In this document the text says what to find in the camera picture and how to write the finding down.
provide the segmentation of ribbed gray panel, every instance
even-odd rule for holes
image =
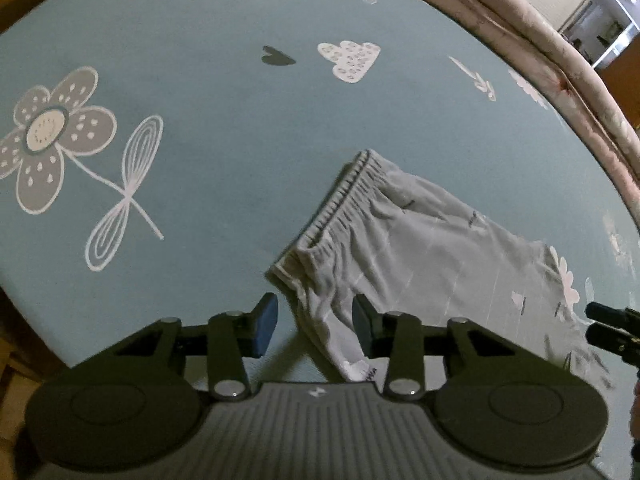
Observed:
[[[316,386],[326,391],[315,397]],[[181,449],[120,473],[47,465],[36,480],[507,480],[453,449],[423,410],[380,397],[372,383],[265,384],[251,400],[217,404]],[[603,480],[590,465],[539,476]]]

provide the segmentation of gray shorts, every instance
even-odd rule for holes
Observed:
[[[463,316],[587,380],[612,389],[564,290],[556,252],[527,242],[427,180],[369,150],[358,154],[325,206],[274,264],[299,300],[297,318],[351,381],[382,386],[388,359],[364,357],[351,301],[445,326]],[[446,377],[425,357],[427,388]]]

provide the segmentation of hand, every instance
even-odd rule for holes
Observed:
[[[635,440],[640,440],[640,381],[636,383],[634,388],[634,405],[631,407],[631,421],[629,422],[629,430],[631,436]]]

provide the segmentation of blue bedsheet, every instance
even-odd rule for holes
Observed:
[[[350,73],[342,42],[379,51]],[[640,298],[638,231],[597,162],[420,0],[48,0],[0,36],[0,72],[0,285],[69,365],[159,317],[201,324],[277,291],[265,272],[367,148],[553,245],[578,314],[585,283],[612,306]],[[334,378],[278,296],[252,381]],[[635,373],[604,359],[603,462],[624,478]]]

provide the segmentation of pink blanket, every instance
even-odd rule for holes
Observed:
[[[640,228],[640,140],[593,68],[527,0],[424,0],[525,76],[591,150]]]

